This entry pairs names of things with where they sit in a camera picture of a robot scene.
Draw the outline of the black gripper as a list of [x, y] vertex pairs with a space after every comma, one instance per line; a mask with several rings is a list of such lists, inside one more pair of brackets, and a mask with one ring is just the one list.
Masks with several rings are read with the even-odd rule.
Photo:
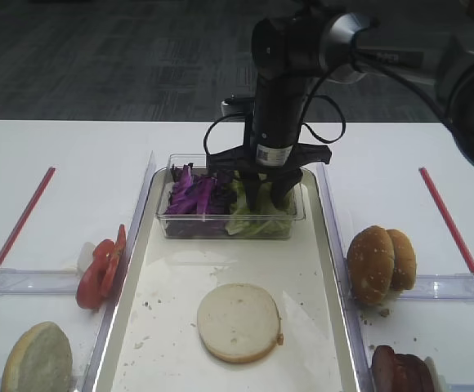
[[261, 209], [264, 181], [271, 182], [271, 201], [277, 209], [302, 179], [301, 168], [310, 163], [330, 163], [332, 152], [326, 145], [299, 141], [302, 112], [311, 84], [308, 77], [283, 75], [257, 77], [254, 108], [245, 115], [241, 146], [206, 153], [211, 172], [239, 172], [248, 209]]

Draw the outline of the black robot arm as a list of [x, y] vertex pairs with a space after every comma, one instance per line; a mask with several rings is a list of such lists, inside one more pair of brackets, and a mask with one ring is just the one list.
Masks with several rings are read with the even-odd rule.
[[309, 163], [328, 163], [330, 143], [299, 140], [320, 85], [379, 74], [415, 93], [474, 166], [474, 22], [437, 27], [386, 26], [360, 13], [307, 2], [293, 16], [258, 22], [251, 41], [257, 86], [245, 101], [241, 146], [207, 154], [209, 172], [238, 172], [248, 204], [262, 182], [280, 205]]

